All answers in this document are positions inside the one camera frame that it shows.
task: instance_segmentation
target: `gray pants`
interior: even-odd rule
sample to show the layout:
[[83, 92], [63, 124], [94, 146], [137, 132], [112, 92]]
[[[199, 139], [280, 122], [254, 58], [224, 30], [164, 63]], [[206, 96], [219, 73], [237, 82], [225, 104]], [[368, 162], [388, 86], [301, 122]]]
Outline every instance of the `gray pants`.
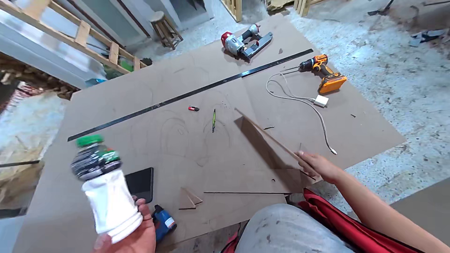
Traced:
[[250, 219], [236, 253], [354, 252], [339, 237], [297, 207], [275, 204]]

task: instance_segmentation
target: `charging cable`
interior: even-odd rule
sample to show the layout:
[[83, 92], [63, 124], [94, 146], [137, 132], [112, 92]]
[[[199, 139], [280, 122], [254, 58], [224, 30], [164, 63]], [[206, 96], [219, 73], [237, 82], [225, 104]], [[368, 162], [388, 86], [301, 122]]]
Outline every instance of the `charging cable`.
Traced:
[[[272, 77], [277, 76], [277, 75], [281, 75], [281, 76], [284, 78], [284, 81], [286, 82], [286, 87], [288, 88], [288, 91], [289, 91], [290, 95], [286, 93], [286, 91], [283, 89], [283, 87], [282, 87], [281, 85], [280, 85], [280, 87], [281, 87], [281, 89], [283, 90], [283, 93], [284, 93], [287, 97], [278, 96], [278, 95], [275, 95], [273, 92], [269, 91], [268, 84], [269, 84], [270, 81], [274, 81], [274, 82], [278, 83], [277, 81], [272, 80]], [[297, 101], [300, 101], [300, 102], [302, 102], [302, 103], [305, 103], [305, 104], [309, 105], [311, 108], [313, 108], [314, 111], [315, 111], [315, 112], [317, 113], [317, 115], [319, 116], [320, 122], [322, 123], [322, 128], [323, 128], [323, 130], [324, 130], [324, 136], [325, 136], [325, 143], [327, 144], [327, 147], [330, 149], [330, 151], [331, 151], [333, 154], [337, 154], [337, 152], [336, 152], [333, 148], [331, 148], [331, 147], [330, 147], [330, 144], [328, 143], [327, 129], [326, 129], [326, 127], [325, 127], [324, 118], [323, 118], [322, 115], [319, 113], [319, 111], [318, 111], [316, 108], [314, 108], [314, 106], [312, 106], [311, 104], [309, 104], [308, 102], [305, 101], [305, 100], [308, 100], [308, 101], [310, 101], [310, 102], [312, 102], [312, 103], [314, 103], [314, 104], [317, 104], [317, 105], [319, 105], [319, 106], [324, 107], [324, 106], [326, 106], [326, 103], [327, 103], [327, 101], [328, 101], [328, 98], [322, 99], [322, 98], [325, 98], [325, 97], [320, 96], [320, 95], [318, 95], [316, 99], [314, 99], [314, 98], [305, 98], [305, 97], [297, 97], [297, 96], [295, 96], [294, 94], [292, 94], [291, 89], [289, 88], [288, 81], [286, 80], [286, 77], [285, 77], [282, 73], [277, 73], [277, 74], [272, 75], [271, 77], [269, 77], [269, 79], [267, 80], [267, 83], [265, 84], [265, 86], [266, 86], [265, 89], [267, 90], [267, 92], [268, 92], [270, 95], [274, 96], [274, 97], [281, 98], [281, 99], [297, 100]]]

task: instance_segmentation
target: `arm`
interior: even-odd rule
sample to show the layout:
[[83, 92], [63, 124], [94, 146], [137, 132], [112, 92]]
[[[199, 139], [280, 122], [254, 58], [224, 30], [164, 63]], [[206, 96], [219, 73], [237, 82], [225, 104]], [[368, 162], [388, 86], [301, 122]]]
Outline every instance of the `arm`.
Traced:
[[367, 227], [427, 253], [450, 253], [450, 248], [410, 219], [398, 213], [355, 177], [320, 155], [296, 152], [328, 183], [336, 185], [342, 196]]

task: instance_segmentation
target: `pencil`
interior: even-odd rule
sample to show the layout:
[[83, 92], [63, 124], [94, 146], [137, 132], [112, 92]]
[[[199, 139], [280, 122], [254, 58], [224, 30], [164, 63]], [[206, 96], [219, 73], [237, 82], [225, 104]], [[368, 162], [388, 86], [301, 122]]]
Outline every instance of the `pencil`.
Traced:
[[216, 109], [214, 109], [214, 114], [212, 115], [212, 132], [214, 132], [215, 127], [216, 127]]

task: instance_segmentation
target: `phone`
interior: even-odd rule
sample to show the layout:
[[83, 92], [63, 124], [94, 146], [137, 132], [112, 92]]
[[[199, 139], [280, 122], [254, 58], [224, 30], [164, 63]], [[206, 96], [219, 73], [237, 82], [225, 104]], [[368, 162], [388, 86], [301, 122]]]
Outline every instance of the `phone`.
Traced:
[[126, 185], [131, 195], [145, 199], [145, 203], [153, 201], [153, 167], [125, 175]]

